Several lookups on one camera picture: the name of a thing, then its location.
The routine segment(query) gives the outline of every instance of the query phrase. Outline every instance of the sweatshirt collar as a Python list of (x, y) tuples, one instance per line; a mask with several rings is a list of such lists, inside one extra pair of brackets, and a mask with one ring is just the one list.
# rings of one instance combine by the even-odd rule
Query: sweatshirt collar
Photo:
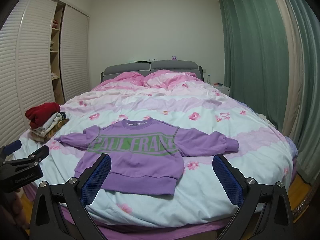
[(139, 129), (145, 128), (151, 125), (152, 122), (153, 122), (153, 118), (149, 118), (147, 120), (142, 120), (142, 121), (130, 121), (126, 119), (121, 120), (123, 127), (130, 130), (139, 130)]

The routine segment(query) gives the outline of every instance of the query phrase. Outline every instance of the sweatshirt hem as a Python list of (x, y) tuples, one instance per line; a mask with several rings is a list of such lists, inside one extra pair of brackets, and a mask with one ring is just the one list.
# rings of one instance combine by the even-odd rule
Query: sweatshirt hem
[[(75, 171), (75, 177), (81, 173)], [(101, 189), (141, 195), (174, 195), (177, 180), (171, 177), (154, 178), (150, 176), (128, 177), (109, 173)]]

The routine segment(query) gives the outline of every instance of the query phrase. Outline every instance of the wicker basket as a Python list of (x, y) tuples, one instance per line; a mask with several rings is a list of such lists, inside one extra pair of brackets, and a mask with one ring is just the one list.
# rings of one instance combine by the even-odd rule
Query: wicker basket
[(67, 122), (69, 122), (69, 119), (66, 118), (60, 122), (57, 123), (57, 125), (55, 127), (53, 127), (44, 137), (41, 137), (33, 132), (31, 132), (31, 137), (34, 141), (37, 142), (44, 142), (46, 143), (47, 141), (49, 141), (55, 134), (57, 131), (59, 131), (61, 129), (62, 126), (64, 126)]

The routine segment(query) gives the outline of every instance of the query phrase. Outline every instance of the louvered wardrobe door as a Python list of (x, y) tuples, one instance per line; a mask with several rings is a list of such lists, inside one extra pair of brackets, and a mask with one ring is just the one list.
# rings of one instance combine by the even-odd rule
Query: louvered wardrobe door
[(28, 0), (20, 0), (0, 30), (0, 146), (25, 130), (15, 77), (16, 42)]
[(30, 0), (18, 36), (17, 88), (24, 112), (44, 102), (54, 102), (50, 71), (52, 20), (57, 2)]
[(89, 91), (88, 21), (86, 15), (66, 5), (60, 41), (61, 78), (66, 101)]

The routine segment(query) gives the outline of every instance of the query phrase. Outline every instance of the red garment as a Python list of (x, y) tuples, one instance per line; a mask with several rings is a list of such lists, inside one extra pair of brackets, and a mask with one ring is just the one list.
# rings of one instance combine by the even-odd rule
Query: red garment
[(30, 122), (31, 129), (37, 129), (54, 113), (60, 112), (60, 106), (57, 103), (43, 103), (42, 105), (32, 107), (26, 111), (26, 118)]

